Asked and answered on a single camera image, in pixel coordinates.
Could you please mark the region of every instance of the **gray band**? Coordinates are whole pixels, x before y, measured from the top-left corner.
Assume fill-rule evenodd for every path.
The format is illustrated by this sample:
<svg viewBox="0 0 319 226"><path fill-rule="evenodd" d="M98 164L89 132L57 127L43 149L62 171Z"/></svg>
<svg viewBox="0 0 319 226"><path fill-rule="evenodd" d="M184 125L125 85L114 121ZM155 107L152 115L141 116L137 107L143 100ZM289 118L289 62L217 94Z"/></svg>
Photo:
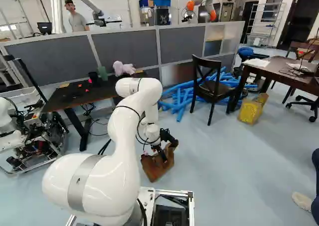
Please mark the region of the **gray band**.
<svg viewBox="0 0 319 226"><path fill-rule="evenodd" d="M86 158L72 176L67 197L71 209L85 212L82 204L83 191L91 170L103 155L91 155Z"/></svg>

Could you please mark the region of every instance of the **gray floor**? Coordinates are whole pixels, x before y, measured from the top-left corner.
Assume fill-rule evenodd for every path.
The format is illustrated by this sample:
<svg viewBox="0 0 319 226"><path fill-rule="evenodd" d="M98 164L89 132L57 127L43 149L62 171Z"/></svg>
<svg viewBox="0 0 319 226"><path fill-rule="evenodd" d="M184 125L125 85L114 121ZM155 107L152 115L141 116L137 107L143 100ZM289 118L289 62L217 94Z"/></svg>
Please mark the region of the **gray floor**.
<svg viewBox="0 0 319 226"><path fill-rule="evenodd" d="M317 148L319 121L308 121L313 112L307 107L286 109L281 101L287 90L279 83L269 90L269 100L254 126L239 122L238 112L226 115L226 106L215 107L209 127L209 106L204 103L197 103L193 114L187 111L180 123L170 112L161 112L159 125L179 139L175 166L153 184L141 170L142 186L194 191L197 226L315 226L312 215L299 209L291 194L299 191L315 196L311 155ZM105 130L98 124L92 127L94 134ZM75 153L80 138L72 126L70 131L68 153ZM97 153L107 139L91 137L87 152ZM113 150L111 144L106 154ZM142 146L138 143L136 153L139 160ZM1 226L65 225L69 213L42 194L44 172L45 168L19 177L0 174Z"/></svg>

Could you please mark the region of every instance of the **desk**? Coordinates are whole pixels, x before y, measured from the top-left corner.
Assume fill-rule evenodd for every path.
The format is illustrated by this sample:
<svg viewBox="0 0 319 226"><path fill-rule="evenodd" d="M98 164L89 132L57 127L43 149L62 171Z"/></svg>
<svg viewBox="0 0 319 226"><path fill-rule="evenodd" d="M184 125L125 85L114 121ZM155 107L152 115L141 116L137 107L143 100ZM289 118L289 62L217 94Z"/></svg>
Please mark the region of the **desk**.
<svg viewBox="0 0 319 226"><path fill-rule="evenodd" d="M136 78L143 76L145 76L145 73L138 73L134 75ZM51 95L48 102L44 105L41 112L48 113L57 110L64 110L71 123L74 125L74 128L81 136L80 151L85 151L91 119L87 119L83 127L73 108L79 105L117 97L118 95L115 91L115 84L119 79L120 78L117 78L114 75L109 76L108 81L102 81L102 79L99 78L99 87L93 87L88 80L83 80L72 82L67 87L57 88Z"/></svg>
<svg viewBox="0 0 319 226"><path fill-rule="evenodd" d="M272 80L278 81L285 85L288 85L292 88L296 88L310 94L319 96L319 85L317 84L316 80L312 76L290 76L287 74L289 73L289 67L286 63L300 63L299 60L294 60L290 58L285 58L283 56L274 56L270 58L266 58L264 60L269 61L270 63L266 67L258 67L258 66L251 66L245 65L239 85L235 90L234 100L231 106L231 110L234 111L242 90L246 84L247 78L250 73L258 74L260 76L264 76L266 78L265 83L263 84L260 92L265 93L268 90L268 87ZM308 63L307 61L303 61L303 66L306 66L309 70L315 71L317 65Z"/></svg>

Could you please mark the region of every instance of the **gray cubicle partition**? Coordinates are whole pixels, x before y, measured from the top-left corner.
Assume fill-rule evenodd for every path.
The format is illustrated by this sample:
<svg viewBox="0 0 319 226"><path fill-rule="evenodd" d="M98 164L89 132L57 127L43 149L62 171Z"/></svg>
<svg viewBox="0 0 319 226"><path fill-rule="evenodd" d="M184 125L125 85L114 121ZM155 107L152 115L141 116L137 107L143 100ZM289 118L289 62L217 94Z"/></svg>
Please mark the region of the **gray cubicle partition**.
<svg viewBox="0 0 319 226"><path fill-rule="evenodd" d="M112 74L119 60L133 63L166 87L192 79L192 54L221 60L230 70L243 25L233 21L102 29L3 42L0 48L22 58L40 86L85 78L98 66Z"/></svg>
<svg viewBox="0 0 319 226"><path fill-rule="evenodd" d="M102 66L113 72L114 61L132 63L135 68L159 64L156 30L93 34L92 39Z"/></svg>
<svg viewBox="0 0 319 226"><path fill-rule="evenodd" d="M159 29L161 63L202 56L205 26Z"/></svg>
<svg viewBox="0 0 319 226"><path fill-rule="evenodd" d="M85 35L8 45L5 49L24 61L39 86L84 78L97 68Z"/></svg>

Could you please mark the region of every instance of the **gray t-shirt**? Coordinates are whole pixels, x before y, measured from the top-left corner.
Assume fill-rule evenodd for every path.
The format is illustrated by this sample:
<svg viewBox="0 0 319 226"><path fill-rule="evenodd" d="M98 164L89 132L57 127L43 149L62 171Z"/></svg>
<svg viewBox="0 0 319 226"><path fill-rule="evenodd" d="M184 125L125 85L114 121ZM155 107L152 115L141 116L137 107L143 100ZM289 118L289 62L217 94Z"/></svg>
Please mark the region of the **gray t-shirt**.
<svg viewBox="0 0 319 226"><path fill-rule="evenodd" d="M80 13L75 13L74 15L69 15L69 23L72 27L72 31L84 31L84 27L86 24L85 18Z"/></svg>

